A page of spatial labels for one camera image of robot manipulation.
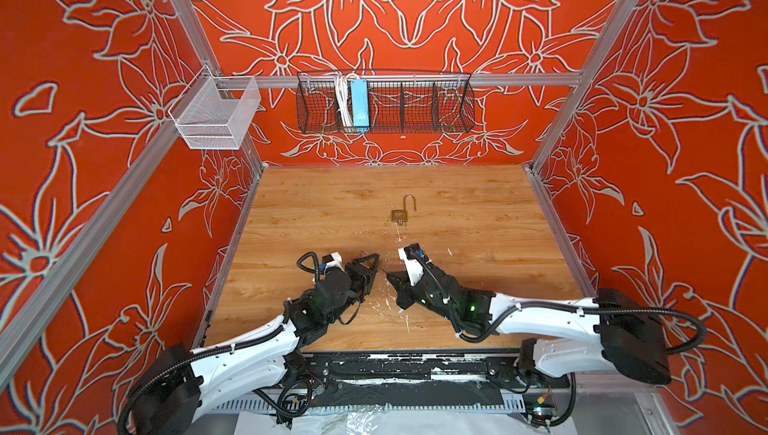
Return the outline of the large brass padlock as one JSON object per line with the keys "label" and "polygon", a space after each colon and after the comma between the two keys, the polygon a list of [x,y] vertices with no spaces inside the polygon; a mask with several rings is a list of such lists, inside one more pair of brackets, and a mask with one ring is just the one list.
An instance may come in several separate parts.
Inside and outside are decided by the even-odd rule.
{"label": "large brass padlock", "polygon": [[409,220],[408,203],[412,205],[412,211],[417,210],[417,201],[414,195],[406,194],[402,199],[401,208],[393,208],[390,212],[391,221],[399,226],[405,226]]}

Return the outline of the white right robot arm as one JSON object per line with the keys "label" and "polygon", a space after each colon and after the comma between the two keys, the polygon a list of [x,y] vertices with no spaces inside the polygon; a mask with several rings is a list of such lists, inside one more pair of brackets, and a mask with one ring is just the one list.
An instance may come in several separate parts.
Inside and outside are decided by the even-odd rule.
{"label": "white right robot arm", "polygon": [[699,347],[708,336],[699,318],[666,307],[642,307],[617,290],[575,300],[514,297],[461,285],[417,244],[400,249],[399,257],[404,270],[388,273],[387,280],[401,309],[418,305],[441,316],[466,343],[526,335],[517,362],[525,375],[613,372],[667,385],[670,356]]}

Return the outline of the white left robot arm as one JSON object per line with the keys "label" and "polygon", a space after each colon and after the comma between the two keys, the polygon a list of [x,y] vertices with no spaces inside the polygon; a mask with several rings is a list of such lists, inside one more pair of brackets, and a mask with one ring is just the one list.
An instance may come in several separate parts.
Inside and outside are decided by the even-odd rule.
{"label": "white left robot arm", "polygon": [[164,350],[128,392],[117,419],[120,434],[183,434],[202,415],[247,392],[280,385],[313,386],[302,348],[325,336],[348,308],[370,294],[378,254],[343,262],[340,254],[307,252],[297,266],[314,285],[283,305],[266,324],[209,348]]}

